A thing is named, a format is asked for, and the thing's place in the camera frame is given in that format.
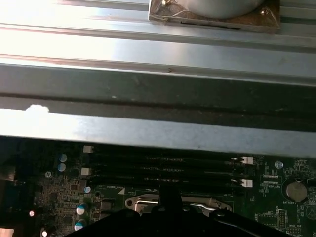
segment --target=blue capacitor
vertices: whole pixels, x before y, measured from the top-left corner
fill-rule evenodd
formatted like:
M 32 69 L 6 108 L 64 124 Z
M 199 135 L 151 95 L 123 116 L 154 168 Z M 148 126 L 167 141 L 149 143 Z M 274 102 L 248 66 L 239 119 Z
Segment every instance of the blue capacitor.
M 78 220 L 77 223 L 75 223 L 74 229 L 75 231 L 78 231 L 85 227 L 87 225 L 87 222 L 84 219 Z
M 57 166 L 57 169 L 58 169 L 59 172 L 64 172 L 66 170 L 66 165 L 64 163 L 60 163 Z
M 76 208 L 76 213 L 78 215 L 83 215 L 87 210 L 88 210 L 88 205 L 86 203 L 82 203 Z
M 83 189 L 83 191 L 88 194 L 89 192 L 91 192 L 91 187 L 87 186 Z
M 59 161 L 60 162 L 66 162 L 68 159 L 67 155 L 66 154 L 61 154 L 60 157 L 59 157 Z

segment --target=aluminum rail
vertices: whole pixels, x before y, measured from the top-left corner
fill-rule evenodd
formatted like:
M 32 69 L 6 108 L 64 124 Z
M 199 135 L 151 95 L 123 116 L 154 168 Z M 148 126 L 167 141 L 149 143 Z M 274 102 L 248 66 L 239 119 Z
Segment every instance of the aluminum rail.
M 147 0 L 2 1 L 2 62 L 315 86 L 311 0 L 283 0 L 276 35 L 152 23 L 148 6 Z
M 288 87 L 293 89 L 292 85 L 299 85 L 302 91 L 307 92 L 302 96 L 295 94 L 296 100 L 301 98 L 300 103 L 306 101 L 301 110 L 313 112 L 313 89 L 316 86 L 314 0 L 283 0 L 281 30 L 275 35 L 153 23 L 147 20 L 148 7 L 148 0 L 1 1 L 0 63 L 3 65 L 0 74 L 0 135 L 316 157 L 315 133 L 305 131 L 87 116 L 90 112 L 87 107 L 92 103 L 99 105 L 120 98 L 128 102 L 139 100 L 137 92 L 141 88 L 142 103 L 148 102 L 147 94 L 150 101 L 154 101 L 154 97 L 159 100 L 175 90 L 159 83 L 148 85 L 143 80 L 145 75 L 177 78 L 177 94 L 169 96 L 173 104 L 181 106 L 209 103 L 215 107 L 213 100 L 223 103 L 223 99 L 218 98 L 230 96 L 226 85 L 216 84 L 220 94 L 217 95 L 217 90 L 213 89 L 212 100 L 199 99 L 202 102 L 198 103 L 195 88 L 205 87 L 205 79 L 227 81 L 227 84 L 231 81 L 254 81 L 277 88 L 284 85 L 284 94 Z M 18 71 L 23 75 L 18 77 L 16 68 L 6 69 L 4 64 L 22 65 Z M 24 67 L 33 67 L 34 71 L 23 71 Z M 59 72 L 69 68 L 73 70 L 61 76 L 52 72 L 52 68 Z M 80 82 L 76 80 L 82 74 L 79 69 L 102 73 L 90 74 L 96 75 L 96 78 L 87 78 L 86 83 L 94 85 L 84 86 L 83 78 Z M 113 86 L 115 81 L 120 80 L 119 77 L 111 79 L 112 87 L 102 84 L 103 77 L 105 81 L 108 79 L 109 71 L 142 72 L 144 76 L 131 73 L 131 85 L 124 79 L 128 88 L 134 91 L 128 97 L 123 90 L 120 91 L 118 82 Z M 181 92 L 180 79 L 184 83 L 190 81 L 192 89 L 186 88 Z M 154 78 L 150 76 L 147 82 L 152 80 Z M 261 96 L 264 95 L 264 90 L 258 88 L 254 89 L 254 93 L 258 90 Z M 190 97 L 184 100 L 186 91 Z M 238 95 L 247 94 L 241 101 L 235 102 L 236 107 L 245 109 L 242 105 L 247 104 L 247 109 L 251 110 L 256 106 L 249 101 L 254 99 L 258 102 L 255 98 L 257 94 L 247 89 L 239 88 L 239 91 L 240 94 L 236 92 L 231 98 L 234 102 Z M 27 99 L 38 101 L 29 103 Z M 54 106 L 62 107 L 61 100 L 74 107 L 76 100 L 87 101 L 86 107 L 80 107 L 85 115 L 71 115 L 71 112 L 58 114 L 47 103 L 53 101 Z M 293 107 L 301 111 L 298 104 Z M 284 99 L 276 103 L 271 100 L 267 106 L 269 109 L 277 113 L 289 108 Z

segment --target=metal sheet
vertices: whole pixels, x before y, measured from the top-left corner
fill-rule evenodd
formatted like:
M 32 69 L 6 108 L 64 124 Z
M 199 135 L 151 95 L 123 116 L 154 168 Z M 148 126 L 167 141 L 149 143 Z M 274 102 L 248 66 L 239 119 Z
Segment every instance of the metal sheet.
M 222 109 L 290 118 L 316 115 L 316 87 L 311 86 L 60 67 L 0 65 L 0 71 L 0 94 L 10 97 Z
M 192 75 L 200 76 L 199 69 L 206 69 L 207 74 L 219 71 L 223 76 L 225 72 L 250 73 L 253 80 L 257 74 L 316 79 L 316 54 L 309 53 L 3 29 L 0 35 L 2 55 L 98 61 L 104 67 L 109 67 L 108 62 L 130 63 L 148 71 L 167 65 L 169 72 L 191 68 Z
M 148 0 L 58 0 L 58 4 L 148 11 Z
M 153 106 L 134 106 L 129 104 L 110 104 L 96 102 L 60 101 L 53 99 L 26 99 L 0 97 L 0 108 L 26 110 L 31 105 L 49 108 L 49 112 L 69 115 L 86 115 L 110 118 L 144 119 L 171 121 L 219 126 L 235 126 L 273 130 L 316 132 L 316 121 L 313 119 L 285 118 L 279 116 L 230 113 L 215 110 L 196 110 L 189 108 L 172 108 Z
M 278 35 L 253 32 L 227 31 L 216 28 L 154 25 L 149 22 L 122 22 L 114 20 L 78 19 L 54 22 L 23 19 L 23 26 L 16 19 L 7 19 L 1 28 L 24 29 L 41 32 L 93 35 L 125 39 L 157 40 L 166 42 L 222 45 L 230 47 L 270 49 L 294 52 L 316 52 L 316 27 L 282 23 Z
M 13 229 L 4 229 L 4 228 L 0 228 L 0 235 L 2 237 L 12 237 L 14 233 Z
M 290 7 L 315 7 L 316 2 L 314 0 L 281 0 L 281 5 Z
M 282 7 L 282 16 L 308 19 L 308 20 L 316 20 L 316 9 L 285 6 L 285 7 Z
M 316 133 L 0 109 L 5 136 L 217 152 L 316 156 Z

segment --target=silver cylinder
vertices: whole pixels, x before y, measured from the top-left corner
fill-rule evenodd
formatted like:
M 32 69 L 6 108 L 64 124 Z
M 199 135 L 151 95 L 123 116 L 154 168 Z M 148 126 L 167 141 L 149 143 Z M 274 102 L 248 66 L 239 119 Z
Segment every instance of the silver cylinder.
M 200 16 L 228 19 L 253 11 L 264 0 L 177 0 L 177 2 Z

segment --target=gray metal panel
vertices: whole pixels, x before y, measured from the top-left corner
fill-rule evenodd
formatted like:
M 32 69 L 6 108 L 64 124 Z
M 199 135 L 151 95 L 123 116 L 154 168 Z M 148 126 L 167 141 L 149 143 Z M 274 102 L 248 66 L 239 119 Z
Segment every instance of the gray metal panel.
M 10 97 L 316 116 L 311 86 L 16 65 L 0 72 L 0 94 Z
M 50 113 L 85 115 L 110 118 L 144 119 L 219 126 L 235 126 L 272 130 L 316 132 L 316 121 L 312 119 L 273 117 L 260 114 L 238 114 L 214 110 L 192 110 L 179 107 L 158 107 L 129 104 L 104 104 L 81 101 L 60 101 L 0 97 L 0 108 L 26 110 L 30 105 L 42 105 Z
M 2 135 L 143 147 L 316 156 L 316 133 L 0 109 Z
M 282 16 L 291 19 L 291 23 L 282 23 L 277 35 L 150 23 L 144 8 L 149 1 L 145 0 L 41 3 L 40 14 L 30 3 L 17 2 L 20 4 L 6 2 L 5 7 L 0 8 L 1 27 L 25 30 L 1 30 L 2 41 L 6 43 L 0 47 L 0 54 L 6 59 L 268 83 L 315 84 L 316 25 L 302 24 L 302 20 L 313 21 L 316 15 L 316 8 L 306 9 L 312 4 L 308 0 L 301 1 L 301 5 L 290 0 L 282 2 Z

